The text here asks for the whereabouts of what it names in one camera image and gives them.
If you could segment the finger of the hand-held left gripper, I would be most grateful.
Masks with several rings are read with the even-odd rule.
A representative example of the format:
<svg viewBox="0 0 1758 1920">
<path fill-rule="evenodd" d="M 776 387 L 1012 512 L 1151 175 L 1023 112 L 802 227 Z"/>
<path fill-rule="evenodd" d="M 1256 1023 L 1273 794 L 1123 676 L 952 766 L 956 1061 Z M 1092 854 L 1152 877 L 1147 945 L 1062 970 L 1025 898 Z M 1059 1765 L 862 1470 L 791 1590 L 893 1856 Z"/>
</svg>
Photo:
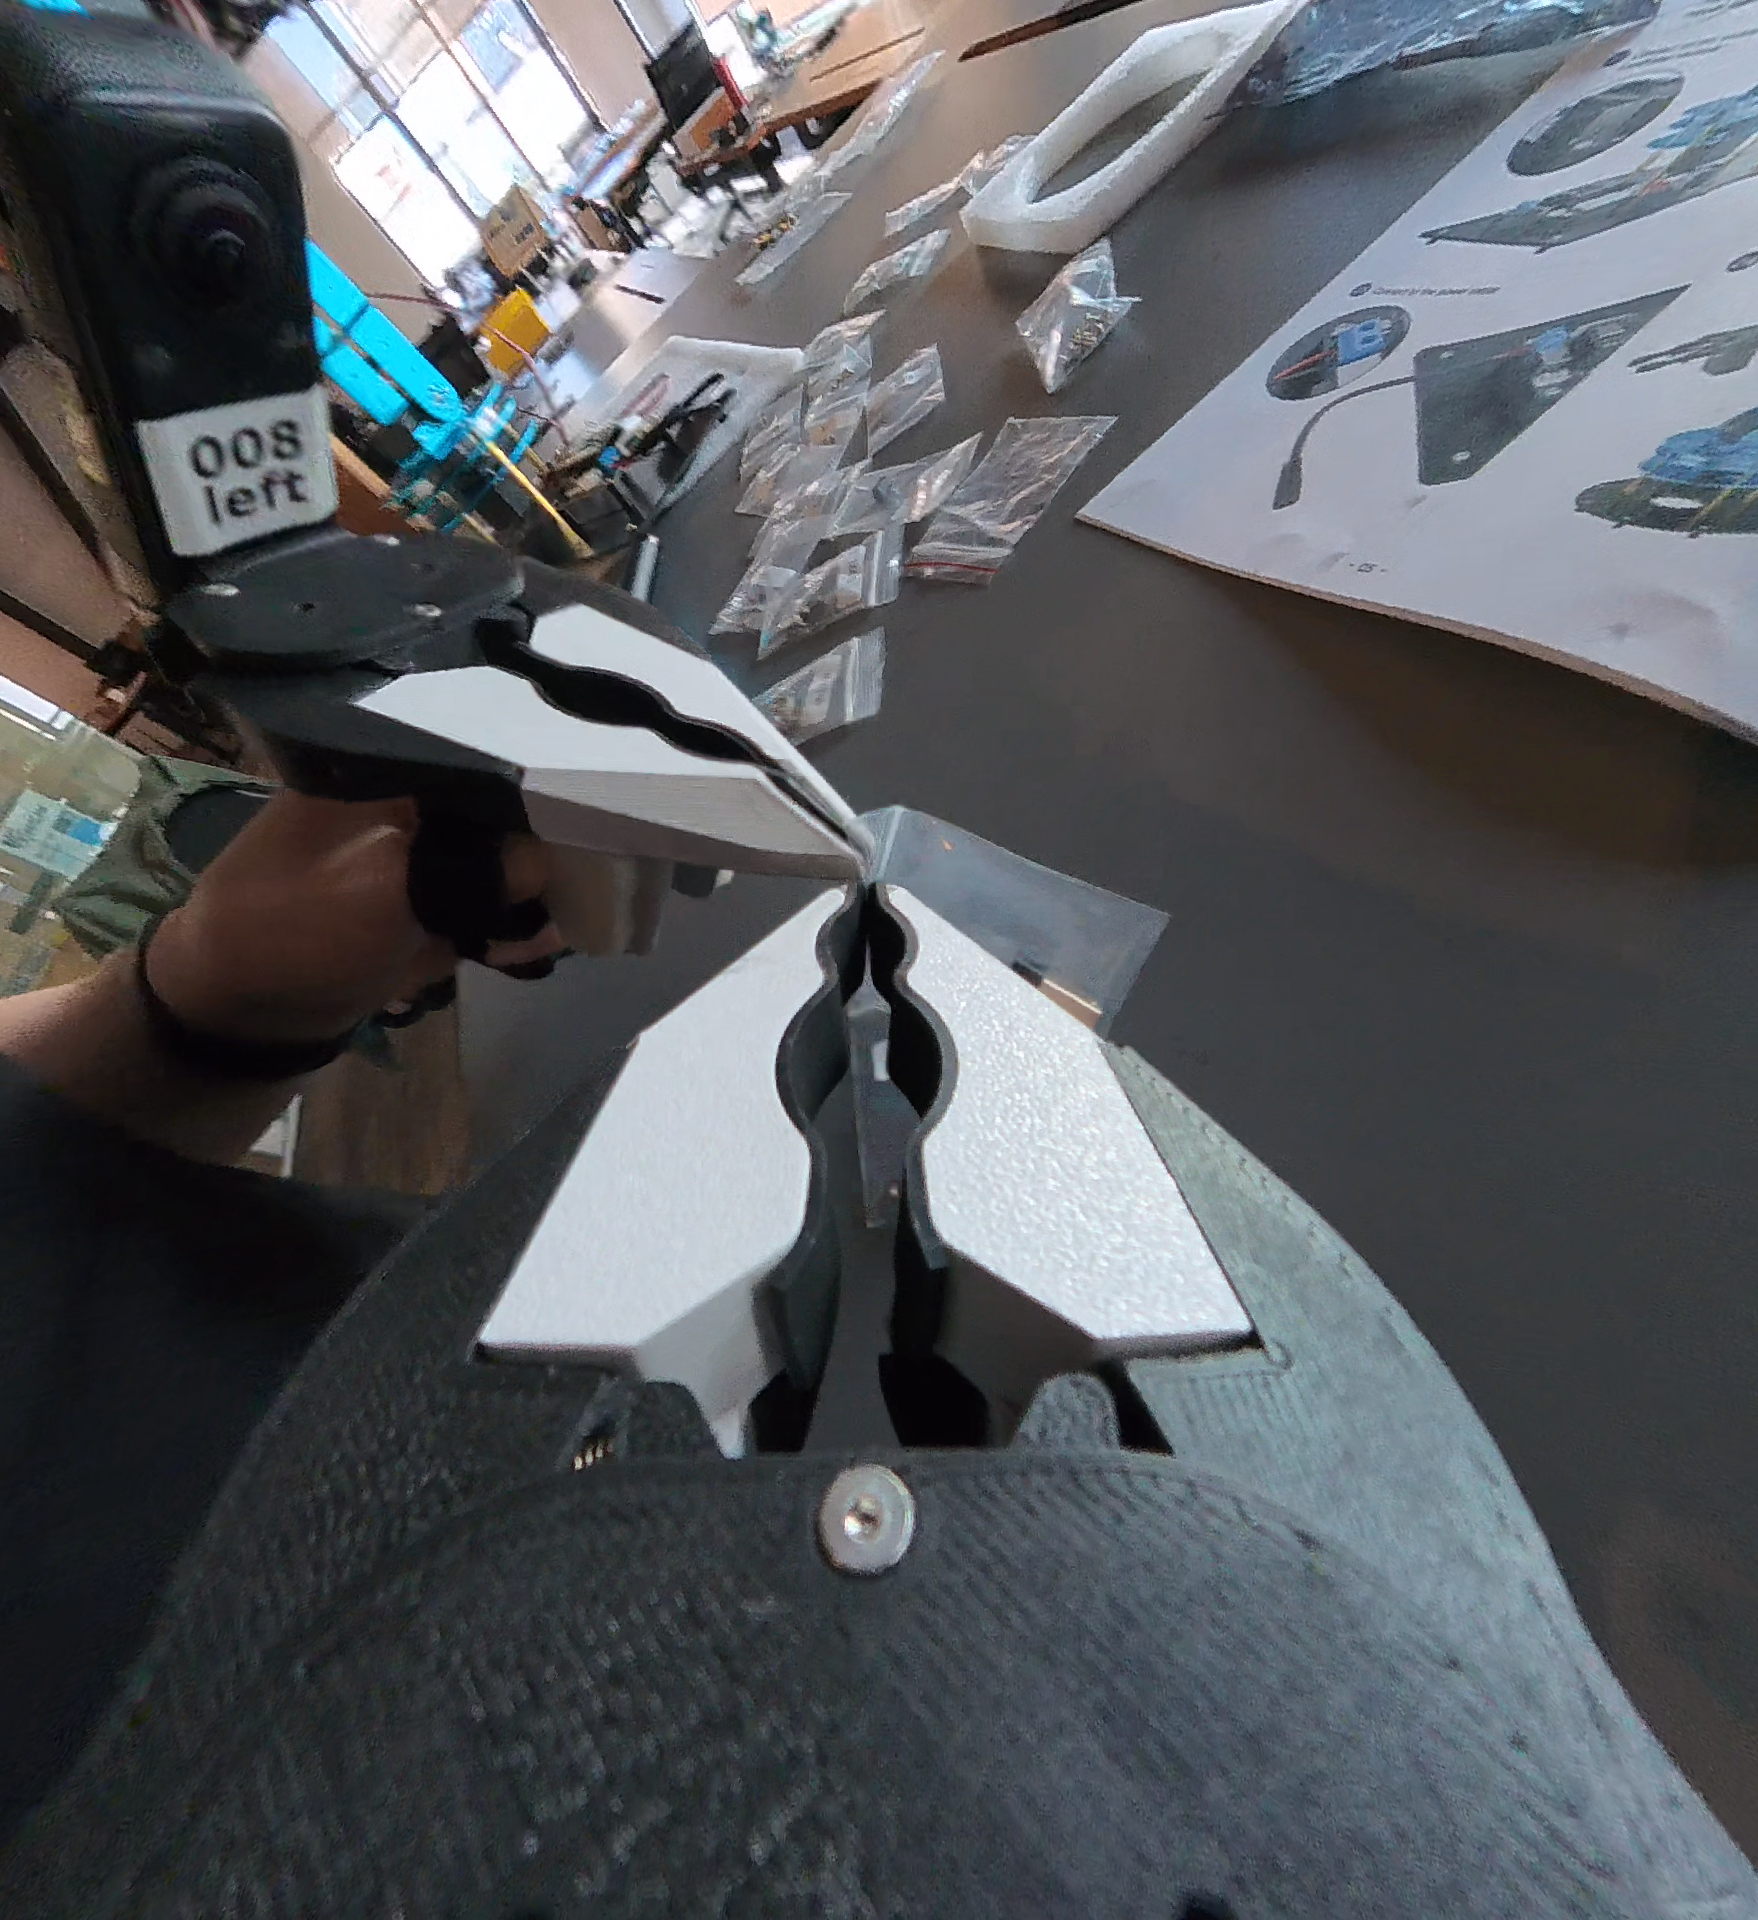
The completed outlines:
<svg viewBox="0 0 1758 1920">
<path fill-rule="evenodd" d="M 356 707 L 506 766 L 530 828 L 553 844 L 859 882 L 862 827 L 838 792 L 723 676 L 711 676 L 700 701 L 695 722 L 742 758 L 637 722 L 578 717 L 511 671 L 412 673 Z"/>
<path fill-rule="evenodd" d="M 698 650 L 572 602 L 530 619 L 518 673 L 528 820 L 583 849 L 746 873 L 868 873 L 855 810 Z"/>
</svg>

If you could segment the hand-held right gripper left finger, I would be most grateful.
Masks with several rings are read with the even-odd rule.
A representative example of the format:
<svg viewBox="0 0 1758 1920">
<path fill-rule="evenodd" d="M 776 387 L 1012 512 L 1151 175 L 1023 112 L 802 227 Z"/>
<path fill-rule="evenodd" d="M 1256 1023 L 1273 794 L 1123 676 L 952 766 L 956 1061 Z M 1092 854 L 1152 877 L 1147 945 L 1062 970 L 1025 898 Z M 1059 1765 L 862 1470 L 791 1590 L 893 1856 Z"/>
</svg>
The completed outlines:
<svg viewBox="0 0 1758 1920">
<path fill-rule="evenodd" d="M 802 1438 L 841 1300 L 817 1120 L 849 1068 L 862 899 L 811 899 L 630 1043 L 483 1357 L 682 1386 L 729 1458 Z"/>
</svg>

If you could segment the clear zip bag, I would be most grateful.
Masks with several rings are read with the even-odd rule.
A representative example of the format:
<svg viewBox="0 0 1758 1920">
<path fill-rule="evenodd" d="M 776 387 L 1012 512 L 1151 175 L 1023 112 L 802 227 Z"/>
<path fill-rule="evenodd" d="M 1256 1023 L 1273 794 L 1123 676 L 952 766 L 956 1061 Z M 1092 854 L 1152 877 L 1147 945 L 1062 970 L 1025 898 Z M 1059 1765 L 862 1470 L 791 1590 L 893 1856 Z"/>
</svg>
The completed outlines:
<svg viewBox="0 0 1758 1920">
<path fill-rule="evenodd" d="M 862 814 L 874 875 L 900 886 L 1074 1020 L 1107 1036 L 1170 916 L 899 804 Z M 870 973 L 847 1004 L 868 1228 L 894 1223 L 916 1110 L 891 1087 L 891 1013 Z"/>
</svg>

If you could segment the person's left forearm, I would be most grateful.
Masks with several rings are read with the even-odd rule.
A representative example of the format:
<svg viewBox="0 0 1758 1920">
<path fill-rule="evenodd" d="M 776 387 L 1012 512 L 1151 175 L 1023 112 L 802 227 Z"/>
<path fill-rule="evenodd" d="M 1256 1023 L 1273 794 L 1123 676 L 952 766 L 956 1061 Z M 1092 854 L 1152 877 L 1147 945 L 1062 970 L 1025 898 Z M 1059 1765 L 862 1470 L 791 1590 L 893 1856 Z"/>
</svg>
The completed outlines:
<svg viewBox="0 0 1758 1920">
<path fill-rule="evenodd" d="M 0 999 L 0 1059 L 129 1130 L 171 1133 L 225 1092 L 163 1040 L 126 953 L 85 979 Z"/>
</svg>

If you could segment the dark grey desk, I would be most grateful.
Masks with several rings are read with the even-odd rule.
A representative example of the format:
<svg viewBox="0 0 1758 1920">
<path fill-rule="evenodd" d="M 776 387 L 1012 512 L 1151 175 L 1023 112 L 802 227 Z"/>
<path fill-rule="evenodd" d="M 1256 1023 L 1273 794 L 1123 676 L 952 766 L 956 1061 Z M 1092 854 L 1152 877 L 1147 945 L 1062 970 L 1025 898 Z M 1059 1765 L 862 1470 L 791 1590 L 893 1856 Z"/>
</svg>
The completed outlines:
<svg viewBox="0 0 1758 1920">
<path fill-rule="evenodd" d="M 1356 1249 L 1758 1866 L 1758 751 L 1074 515 L 1550 72 L 1237 111 L 1117 227 L 1107 439 L 983 588 L 906 583 L 818 761 L 1164 907 L 1117 1036 Z"/>
</svg>

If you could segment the person's left hand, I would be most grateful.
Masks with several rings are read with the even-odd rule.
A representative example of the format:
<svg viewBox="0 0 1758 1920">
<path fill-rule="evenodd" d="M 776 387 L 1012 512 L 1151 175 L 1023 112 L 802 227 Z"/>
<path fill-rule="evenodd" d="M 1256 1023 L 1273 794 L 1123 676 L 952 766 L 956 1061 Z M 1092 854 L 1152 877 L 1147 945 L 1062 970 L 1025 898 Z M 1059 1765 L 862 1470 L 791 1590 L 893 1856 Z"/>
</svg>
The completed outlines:
<svg viewBox="0 0 1758 1920">
<path fill-rule="evenodd" d="M 412 910 L 418 833 L 412 798 L 271 797 L 145 947 L 157 1002 L 249 1048 L 335 1040 L 413 1002 L 460 964 Z"/>
</svg>

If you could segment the white foam tray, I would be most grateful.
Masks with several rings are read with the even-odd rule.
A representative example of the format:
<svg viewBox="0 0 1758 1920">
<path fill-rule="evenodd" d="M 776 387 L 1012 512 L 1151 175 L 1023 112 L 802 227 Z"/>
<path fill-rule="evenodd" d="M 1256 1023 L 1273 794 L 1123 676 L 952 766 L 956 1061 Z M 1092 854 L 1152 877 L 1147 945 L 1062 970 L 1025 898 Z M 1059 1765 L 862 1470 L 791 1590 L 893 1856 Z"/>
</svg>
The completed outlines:
<svg viewBox="0 0 1758 1920">
<path fill-rule="evenodd" d="M 570 423 L 578 438 L 623 419 L 651 429 L 687 405 L 690 419 L 619 473 L 632 502 L 666 510 L 743 443 L 802 372 L 802 349 L 669 336 L 637 372 L 607 372 L 587 387 Z"/>
</svg>

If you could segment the olive green jacket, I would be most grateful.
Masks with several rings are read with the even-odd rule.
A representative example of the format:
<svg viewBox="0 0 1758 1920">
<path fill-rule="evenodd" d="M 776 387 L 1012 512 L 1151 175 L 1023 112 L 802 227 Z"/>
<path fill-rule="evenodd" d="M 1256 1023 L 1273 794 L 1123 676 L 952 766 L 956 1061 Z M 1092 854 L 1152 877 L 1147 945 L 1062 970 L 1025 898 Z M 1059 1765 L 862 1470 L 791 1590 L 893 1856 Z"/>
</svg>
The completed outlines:
<svg viewBox="0 0 1758 1920">
<path fill-rule="evenodd" d="M 132 947 L 187 899 L 206 867 L 251 823 L 274 783 L 161 754 L 140 756 L 134 792 L 98 858 L 52 910 L 93 959 Z"/>
</svg>

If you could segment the black wristband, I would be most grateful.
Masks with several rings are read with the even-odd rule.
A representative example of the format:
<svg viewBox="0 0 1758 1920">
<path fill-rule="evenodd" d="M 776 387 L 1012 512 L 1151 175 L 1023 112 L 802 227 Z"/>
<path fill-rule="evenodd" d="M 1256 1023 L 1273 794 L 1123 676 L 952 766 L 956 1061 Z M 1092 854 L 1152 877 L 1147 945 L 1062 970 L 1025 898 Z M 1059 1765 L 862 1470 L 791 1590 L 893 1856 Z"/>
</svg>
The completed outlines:
<svg viewBox="0 0 1758 1920">
<path fill-rule="evenodd" d="M 163 1040 L 219 1083 L 247 1087 L 329 1067 L 390 995 L 378 956 L 329 910 L 210 887 L 149 922 L 132 964 Z"/>
</svg>

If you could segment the clear bag of metal screws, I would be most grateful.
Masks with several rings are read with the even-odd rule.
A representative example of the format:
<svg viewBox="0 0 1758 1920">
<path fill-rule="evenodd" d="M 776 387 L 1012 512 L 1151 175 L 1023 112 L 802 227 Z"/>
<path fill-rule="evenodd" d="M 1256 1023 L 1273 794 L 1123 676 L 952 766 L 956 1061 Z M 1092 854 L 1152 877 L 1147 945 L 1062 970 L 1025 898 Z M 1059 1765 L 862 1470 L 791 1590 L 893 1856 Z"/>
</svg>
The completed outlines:
<svg viewBox="0 0 1758 1920">
<path fill-rule="evenodd" d="M 1013 323 L 1043 390 L 1059 393 L 1134 306 L 1117 289 L 1107 236 L 1072 257 Z"/>
</svg>

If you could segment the black monitor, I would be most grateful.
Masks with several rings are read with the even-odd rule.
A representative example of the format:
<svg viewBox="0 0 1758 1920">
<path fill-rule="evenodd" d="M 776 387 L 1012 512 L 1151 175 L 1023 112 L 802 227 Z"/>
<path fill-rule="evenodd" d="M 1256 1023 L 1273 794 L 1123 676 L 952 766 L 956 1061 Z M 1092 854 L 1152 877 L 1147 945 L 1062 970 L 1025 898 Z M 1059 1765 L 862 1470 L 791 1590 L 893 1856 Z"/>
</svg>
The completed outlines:
<svg viewBox="0 0 1758 1920">
<path fill-rule="evenodd" d="M 690 128 L 711 98 L 729 100 L 695 13 L 682 4 L 632 4 L 630 23 L 667 131 Z"/>
</svg>

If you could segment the wooden table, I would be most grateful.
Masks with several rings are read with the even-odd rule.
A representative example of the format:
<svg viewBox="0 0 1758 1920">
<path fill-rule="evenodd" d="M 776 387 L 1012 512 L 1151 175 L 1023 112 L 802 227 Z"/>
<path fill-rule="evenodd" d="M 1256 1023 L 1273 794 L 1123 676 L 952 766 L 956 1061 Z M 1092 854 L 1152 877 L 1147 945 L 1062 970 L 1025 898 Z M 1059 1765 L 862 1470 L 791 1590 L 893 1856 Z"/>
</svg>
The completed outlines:
<svg viewBox="0 0 1758 1920">
<path fill-rule="evenodd" d="M 742 155 L 798 128 L 837 125 L 931 49 L 927 18 L 908 4 L 870 4 L 849 14 L 831 44 L 746 94 L 746 111 L 722 125 L 705 109 L 671 144 L 678 165 L 700 170 Z"/>
</svg>

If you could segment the person's dark clothing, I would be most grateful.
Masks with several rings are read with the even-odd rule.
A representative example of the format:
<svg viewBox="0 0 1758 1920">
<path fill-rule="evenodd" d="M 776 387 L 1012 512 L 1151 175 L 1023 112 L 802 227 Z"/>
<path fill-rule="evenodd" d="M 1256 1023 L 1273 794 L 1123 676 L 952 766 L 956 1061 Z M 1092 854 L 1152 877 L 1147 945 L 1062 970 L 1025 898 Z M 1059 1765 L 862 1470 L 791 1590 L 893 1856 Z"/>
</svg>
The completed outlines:
<svg viewBox="0 0 1758 1920">
<path fill-rule="evenodd" d="M 177 1157 L 0 1059 L 0 1850 L 283 1382 L 423 1208 Z"/>
</svg>

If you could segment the open instruction manual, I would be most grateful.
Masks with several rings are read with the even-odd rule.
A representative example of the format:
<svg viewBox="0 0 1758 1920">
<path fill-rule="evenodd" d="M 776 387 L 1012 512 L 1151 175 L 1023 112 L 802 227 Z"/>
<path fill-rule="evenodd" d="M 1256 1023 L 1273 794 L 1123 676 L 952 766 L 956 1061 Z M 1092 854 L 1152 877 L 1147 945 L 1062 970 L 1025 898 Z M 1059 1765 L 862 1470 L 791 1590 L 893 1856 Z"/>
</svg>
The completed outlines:
<svg viewBox="0 0 1758 1920">
<path fill-rule="evenodd" d="M 1758 745 L 1758 4 L 1571 54 L 1081 516 Z"/>
</svg>

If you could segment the black shiny plastic bag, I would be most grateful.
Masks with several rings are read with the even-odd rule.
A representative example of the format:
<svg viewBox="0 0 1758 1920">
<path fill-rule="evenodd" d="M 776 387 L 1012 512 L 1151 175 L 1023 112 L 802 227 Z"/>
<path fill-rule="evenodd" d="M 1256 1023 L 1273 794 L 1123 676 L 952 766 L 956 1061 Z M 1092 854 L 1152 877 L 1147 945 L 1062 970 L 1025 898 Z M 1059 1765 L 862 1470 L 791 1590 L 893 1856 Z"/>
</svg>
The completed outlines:
<svg viewBox="0 0 1758 1920">
<path fill-rule="evenodd" d="M 1660 1 L 1310 1 L 1229 103 L 1279 107 L 1375 71 L 1564 46 L 1656 13 Z"/>
</svg>

